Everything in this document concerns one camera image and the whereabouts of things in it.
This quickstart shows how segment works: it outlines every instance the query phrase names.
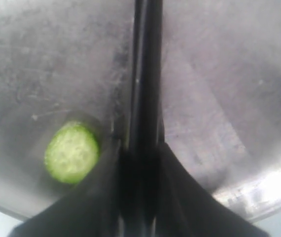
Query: cucumber peel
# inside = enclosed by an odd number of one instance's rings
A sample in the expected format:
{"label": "cucumber peel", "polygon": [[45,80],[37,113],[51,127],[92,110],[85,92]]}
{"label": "cucumber peel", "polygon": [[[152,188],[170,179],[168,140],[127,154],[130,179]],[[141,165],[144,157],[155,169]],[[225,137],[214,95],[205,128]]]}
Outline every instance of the cucumber peel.
{"label": "cucumber peel", "polygon": [[98,158],[95,136],[84,124],[72,121],[54,135],[46,149],[44,164],[54,179],[77,184],[92,170]]}

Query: stainless steel bowl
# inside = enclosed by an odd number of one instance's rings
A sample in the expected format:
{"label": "stainless steel bowl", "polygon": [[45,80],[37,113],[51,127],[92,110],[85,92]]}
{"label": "stainless steel bowl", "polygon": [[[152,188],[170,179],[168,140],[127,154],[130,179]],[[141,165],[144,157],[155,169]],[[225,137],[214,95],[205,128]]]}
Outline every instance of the stainless steel bowl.
{"label": "stainless steel bowl", "polygon": [[[131,0],[0,0],[0,210],[27,218],[71,187],[43,166],[73,111],[119,103]],[[165,0],[163,113],[185,168],[243,217],[281,210],[281,1]]]}

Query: green cucumber slice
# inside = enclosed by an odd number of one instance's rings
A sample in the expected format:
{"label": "green cucumber slice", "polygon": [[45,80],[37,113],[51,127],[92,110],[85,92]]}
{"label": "green cucumber slice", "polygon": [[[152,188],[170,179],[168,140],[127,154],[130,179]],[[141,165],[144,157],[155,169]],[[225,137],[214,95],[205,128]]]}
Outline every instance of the green cucumber slice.
{"label": "green cucumber slice", "polygon": [[46,149],[44,163],[54,179],[77,184],[95,166],[98,158],[95,136],[84,124],[72,121],[54,135]]}

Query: metal surface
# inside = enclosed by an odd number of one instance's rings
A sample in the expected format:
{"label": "metal surface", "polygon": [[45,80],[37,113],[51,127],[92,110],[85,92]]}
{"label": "metal surface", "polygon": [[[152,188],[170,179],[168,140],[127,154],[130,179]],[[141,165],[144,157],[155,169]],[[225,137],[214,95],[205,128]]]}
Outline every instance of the metal surface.
{"label": "metal surface", "polygon": [[[65,193],[43,153],[74,110],[106,122],[126,73],[130,0],[0,0],[0,209]],[[248,219],[281,209],[281,1],[165,0],[166,139]]]}

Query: cucumber slice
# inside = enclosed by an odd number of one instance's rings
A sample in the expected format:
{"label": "cucumber slice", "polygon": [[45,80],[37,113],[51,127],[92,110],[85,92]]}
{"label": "cucumber slice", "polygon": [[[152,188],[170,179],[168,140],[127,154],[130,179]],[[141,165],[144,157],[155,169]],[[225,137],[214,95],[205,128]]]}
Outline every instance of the cucumber slice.
{"label": "cucumber slice", "polygon": [[84,124],[72,121],[54,135],[46,149],[44,163],[54,179],[76,184],[95,166],[98,158],[95,136]]}

